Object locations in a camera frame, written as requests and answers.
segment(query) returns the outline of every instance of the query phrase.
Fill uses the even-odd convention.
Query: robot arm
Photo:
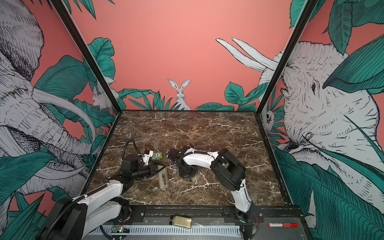
[[[245,185],[245,166],[227,149],[204,152],[183,147],[180,151],[171,149],[167,157],[179,166],[181,177],[193,177],[197,173],[193,166],[211,169],[220,183],[231,191],[235,207],[244,213],[249,210],[251,200]]]

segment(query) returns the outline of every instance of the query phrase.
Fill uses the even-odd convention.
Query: pink wall
[[[241,85],[245,94],[258,85],[261,73],[239,64],[216,38],[235,44],[231,38],[236,37],[273,58],[284,49],[292,31],[289,1],[114,3],[94,1],[97,20],[83,6],[80,12],[71,3],[72,17],[87,44],[98,37],[112,41],[116,82],[111,87],[160,90],[166,99],[173,97],[173,104],[176,90],[167,78],[179,86],[191,79],[184,90],[191,109],[207,102],[231,105],[224,98],[230,81]],[[126,99],[125,103],[127,109],[138,109]]]

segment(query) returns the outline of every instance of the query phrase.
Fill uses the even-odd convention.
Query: black cable
[[[113,240],[113,239],[119,240],[119,239],[123,239],[123,238],[125,238],[127,236],[127,235],[124,235],[124,237],[120,238],[121,235],[118,236],[118,237],[114,237],[114,236],[111,235],[111,237],[110,237],[110,236],[107,235],[107,233],[105,232],[105,230],[104,230],[102,225],[100,225],[99,228],[100,228],[101,233],[104,235],[104,237],[108,238],[109,240]]]
[[[106,188],[107,186],[108,186],[107,184],[104,184],[103,186],[101,186],[101,187],[99,187],[99,188],[97,188],[97,189],[95,189],[95,190],[93,190],[93,191],[90,191],[90,192],[87,193],[86,195],[89,196],[89,195],[95,194],[95,193],[97,193],[98,191],[100,191],[100,190]],[[51,234],[53,228],[56,226],[57,222],[64,216],[64,214],[65,214],[68,210],[70,210],[71,208],[73,208],[73,206],[74,206],[76,203],[78,203],[79,201],[83,200],[84,198],[85,198],[84,195],[81,196],[81,197],[79,197],[79,198],[76,198],[75,200],[73,200],[72,202],[70,202],[70,203],[69,203],[69,204],[68,204],[68,205],[67,205],[67,206],[66,206],[66,207],[59,213],[59,215],[57,215],[55,221],[54,221],[54,222],[52,223],[52,225],[48,228],[48,230],[47,230],[47,232],[46,232],[46,234],[45,234],[43,240],[48,240],[48,237],[49,237],[49,235]]]
[[[124,159],[124,157],[125,157],[125,150],[127,149],[127,146],[128,146],[128,144],[129,144],[131,141],[133,142],[133,146],[135,147],[135,150],[136,150],[137,154],[140,154],[139,150],[138,150],[137,147],[136,147],[135,140],[134,140],[133,138],[130,138],[130,139],[125,143],[124,149],[122,150],[121,160]]]

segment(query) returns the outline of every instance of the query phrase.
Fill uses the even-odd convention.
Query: brown marble surface
[[[104,184],[120,167],[125,142],[134,138],[139,150],[163,153],[169,188],[160,189],[158,176],[135,181],[122,196],[132,204],[230,205],[231,193],[221,186],[211,170],[198,167],[197,182],[179,177],[177,167],[166,157],[171,148],[192,144],[202,151],[227,148],[247,167],[248,194],[255,205],[283,205],[275,174],[253,113],[221,112],[123,112],[88,190]],[[134,153],[130,144],[126,154]]]

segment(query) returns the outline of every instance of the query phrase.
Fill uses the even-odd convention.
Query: black metal frame
[[[117,113],[121,113],[121,108],[119,106],[119,103],[116,101],[115,97],[113,96],[111,89],[109,88],[108,84],[104,80],[104,75],[101,72],[99,66],[97,65],[95,59],[93,58],[91,52],[89,51],[89,48],[87,44],[85,43],[84,39],[82,38],[79,30],[77,29],[75,23],[72,20],[72,17],[69,15],[67,8],[64,6],[63,2],[61,0],[51,0],[53,6],[56,9],[56,12],[60,16],[61,20],[65,24],[65,26],[68,29],[68,32],[71,34],[73,40],[75,41],[77,47],[81,51],[85,61],[87,61],[89,67],[91,68],[93,74],[95,75],[96,79],[104,89],[105,93],[107,94],[107,97],[111,101],[113,107],[115,108]]]
[[[301,12],[301,15],[299,19],[297,20],[297,23],[295,25],[295,28],[293,29],[292,35],[288,40],[287,46],[285,47],[285,50],[281,56],[281,59],[279,63],[277,64],[276,70],[273,73],[272,79],[268,84],[268,87],[264,93],[264,97],[256,111],[257,115],[260,115],[264,106],[266,105],[268,101],[268,97],[272,94],[273,89],[275,88],[275,85],[277,81],[280,79],[281,73],[283,72],[293,50],[295,49],[295,46],[297,42],[300,39],[301,34],[303,33],[303,30],[305,28],[305,25],[307,24],[314,7],[316,6],[318,0],[307,0],[306,5],[303,7],[303,10]]]

